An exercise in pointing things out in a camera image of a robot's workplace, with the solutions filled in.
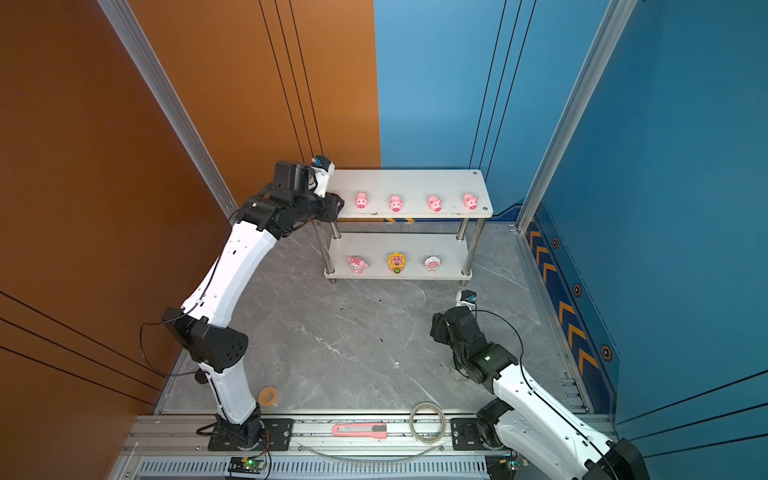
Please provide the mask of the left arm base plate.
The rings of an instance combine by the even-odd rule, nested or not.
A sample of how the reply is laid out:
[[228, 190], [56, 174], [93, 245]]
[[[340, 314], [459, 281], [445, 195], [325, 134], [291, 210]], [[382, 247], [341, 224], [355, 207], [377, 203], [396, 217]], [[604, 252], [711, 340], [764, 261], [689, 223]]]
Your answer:
[[207, 449], [209, 451], [284, 452], [289, 449], [294, 420], [287, 418], [259, 418], [243, 425], [229, 424], [221, 418], [213, 427]]

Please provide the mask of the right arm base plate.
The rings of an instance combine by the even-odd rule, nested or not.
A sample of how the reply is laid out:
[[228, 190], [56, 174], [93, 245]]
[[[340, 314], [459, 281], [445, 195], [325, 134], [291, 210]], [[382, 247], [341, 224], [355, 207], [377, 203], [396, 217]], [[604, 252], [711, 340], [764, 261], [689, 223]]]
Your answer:
[[455, 451], [505, 451], [500, 440], [474, 417], [458, 417], [449, 421], [452, 447]]

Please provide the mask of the pink white round character toy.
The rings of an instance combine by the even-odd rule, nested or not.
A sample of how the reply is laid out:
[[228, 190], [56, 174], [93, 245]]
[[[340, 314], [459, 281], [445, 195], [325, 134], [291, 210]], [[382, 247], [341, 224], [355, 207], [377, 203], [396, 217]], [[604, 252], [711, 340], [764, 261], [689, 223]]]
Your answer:
[[424, 260], [424, 268], [429, 273], [436, 273], [442, 261], [438, 256], [432, 255]]

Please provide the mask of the small pink pig toy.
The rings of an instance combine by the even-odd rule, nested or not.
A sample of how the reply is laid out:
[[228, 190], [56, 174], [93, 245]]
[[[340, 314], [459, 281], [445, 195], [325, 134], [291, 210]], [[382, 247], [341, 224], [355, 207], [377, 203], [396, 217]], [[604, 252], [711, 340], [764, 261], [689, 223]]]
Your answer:
[[472, 193], [465, 193], [463, 196], [463, 204], [468, 210], [476, 210], [479, 204], [479, 198]]

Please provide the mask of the pink bow character toy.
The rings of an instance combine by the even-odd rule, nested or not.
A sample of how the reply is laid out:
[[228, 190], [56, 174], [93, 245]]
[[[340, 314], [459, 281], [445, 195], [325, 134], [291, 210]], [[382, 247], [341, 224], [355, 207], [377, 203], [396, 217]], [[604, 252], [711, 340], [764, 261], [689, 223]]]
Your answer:
[[348, 257], [347, 262], [350, 270], [356, 275], [363, 274], [369, 267], [369, 264], [363, 258], [357, 256]]

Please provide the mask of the pink yellow figure toy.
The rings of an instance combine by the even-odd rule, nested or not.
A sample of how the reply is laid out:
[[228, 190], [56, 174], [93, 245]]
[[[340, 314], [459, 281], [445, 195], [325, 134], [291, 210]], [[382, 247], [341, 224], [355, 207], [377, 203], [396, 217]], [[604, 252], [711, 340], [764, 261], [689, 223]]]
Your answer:
[[400, 274], [406, 266], [406, 257], [401, 253], [393, 253], [388, 256], [387, 265], [392, 273]]

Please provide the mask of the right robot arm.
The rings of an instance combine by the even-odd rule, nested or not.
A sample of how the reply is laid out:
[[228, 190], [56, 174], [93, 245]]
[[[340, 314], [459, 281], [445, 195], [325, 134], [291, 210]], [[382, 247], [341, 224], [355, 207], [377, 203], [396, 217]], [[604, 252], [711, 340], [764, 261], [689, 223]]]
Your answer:
[[448, 346], [454, 368], [494, 399], [477, 413], [478, 433], [493, 448], [514, 450], [551, 479], [648, 479], [640, 451], [611, 440], [540, 386], [515, 356], [486, 339], [477, 310], [455, 306], [432, 317], [430, 335]]

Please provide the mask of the pink pig toy bottom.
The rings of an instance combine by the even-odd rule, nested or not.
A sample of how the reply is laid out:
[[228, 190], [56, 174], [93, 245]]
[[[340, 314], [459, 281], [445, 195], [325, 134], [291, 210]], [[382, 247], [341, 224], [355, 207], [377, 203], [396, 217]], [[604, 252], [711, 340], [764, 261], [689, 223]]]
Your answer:
[[358, 209], [365, 209], [368, 206], [369, 199], [365, 192], [358, 192], [355, 196], [355, 204]]

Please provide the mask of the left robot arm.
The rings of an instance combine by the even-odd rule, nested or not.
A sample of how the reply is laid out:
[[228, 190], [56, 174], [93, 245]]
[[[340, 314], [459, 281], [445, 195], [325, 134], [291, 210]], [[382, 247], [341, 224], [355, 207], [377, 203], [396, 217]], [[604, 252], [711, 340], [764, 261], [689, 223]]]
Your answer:
[[229, 324], [246, 285], [278, 240], [310, 221], [338, 218], [344, 202], [328, 190], [334, 172], [322, 155], [307, 165], [277, 162], [272, 181], [235, 211], [229, 237], [198, 288], [161, 318], [210, 385], [218, 427], [246, 445], [261, 435], [260, 408], [243, 364], [248, 338]]

